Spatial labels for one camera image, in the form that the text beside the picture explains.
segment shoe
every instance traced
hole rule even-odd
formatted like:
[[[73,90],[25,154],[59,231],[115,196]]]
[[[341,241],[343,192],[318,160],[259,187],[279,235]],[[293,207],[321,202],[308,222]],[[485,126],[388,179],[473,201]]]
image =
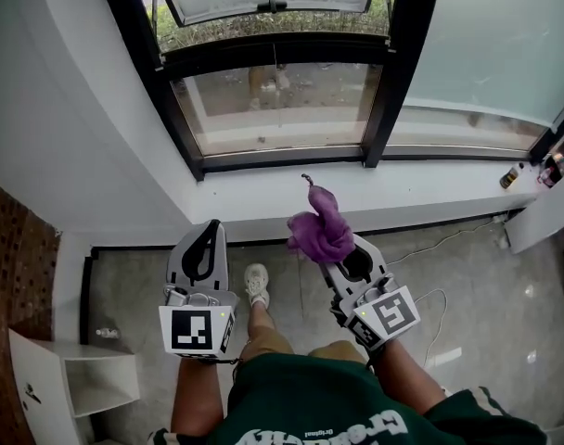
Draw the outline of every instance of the shoe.
[[[280,89],[288,89],[290,87],[290,80],[283,70],[278,71],[278,84],[280,84]]]
[[[260,110],[262,108],[262,103],[259,97],[255,97],[249,102],[249,110]]]
[[[270,306],[270,294],[266,290],[268,281],[267,270],[260,263],[253,263],[245,269],[245,286],[251,306],[256,301],[262,301],[265,308]]]

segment window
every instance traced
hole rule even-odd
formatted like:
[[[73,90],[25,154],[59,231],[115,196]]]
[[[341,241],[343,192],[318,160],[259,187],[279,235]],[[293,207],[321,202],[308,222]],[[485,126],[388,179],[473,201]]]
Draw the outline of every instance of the window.
[[[223,70],[173,82],[204,156],[360,145],[380,68],[298,63]]]
[[[564,0],[437,0],[387,149],[525,153],[563,108]]]
[[[530,159],[564,135],[564,0],[108,0],[206,172]]]

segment purple towel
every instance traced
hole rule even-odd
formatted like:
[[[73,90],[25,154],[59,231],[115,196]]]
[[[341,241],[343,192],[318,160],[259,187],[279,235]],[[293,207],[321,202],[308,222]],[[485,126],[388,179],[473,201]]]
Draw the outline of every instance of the purple towel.
[[[310,178],[309,203],[317,214],[300,212],[288,220],[289,248],[299,248],[313,262],[340,262],[354,250],[353,232],[338,211],[338,201]]]

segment green shirt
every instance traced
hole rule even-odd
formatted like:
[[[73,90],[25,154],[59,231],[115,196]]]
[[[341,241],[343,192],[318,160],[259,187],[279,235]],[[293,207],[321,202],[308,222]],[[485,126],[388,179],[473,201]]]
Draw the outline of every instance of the green shirt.
[[[545,444],[484,388],[463,390],[424,416],[388,398],[362,364],[269,353],[239,368],[228,416],[203,439],[162,429],[149,443],[231,445]]]

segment gray floor tile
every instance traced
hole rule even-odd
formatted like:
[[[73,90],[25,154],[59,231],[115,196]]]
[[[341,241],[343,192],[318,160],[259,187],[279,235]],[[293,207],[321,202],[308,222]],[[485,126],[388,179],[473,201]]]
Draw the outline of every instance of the gray floor tile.
[[[391,262],[486,221],[373,235],[368,240]],[[431,375],[452,391],[486,386],[513,414],[549,427],[564,419],[564,279],[559,248],[547,240],[513,255],[499,247],[503,233],[500,225],[482,227],[390,270],[415,299],[435,288],[447,294],[442,332],[429,354]],[[117,327],[122,339],[91,336],[91,342],[129,350],[137,359],[141,400],[102,414],[111,436],[122,443],[145,443],[149,432],[170,422],[179,360],[164,352],[160,336],[158,306],[163,302],[167,258],[168,252],[160,251],[103,252],[93,270],[91,329]],[[304,256],[285,246],[266,246],[230,248],[228,259],[230,288],[240,298],[228,349],[231,357],[247,342],[249,305],[243,273],[253,262],[268,269],[270,312],[296,352],[305,354],[338,339],[353,341],[329,313],[332,291],[318,267]],[[422,299],[417,304],[421,323],[402,336],[419,363],[436,335],[443,304],[440,293]],[[433,365],[445,353],[459,356]],[[233,366],[219,366],[224,401],[233,384],[232,370]]]

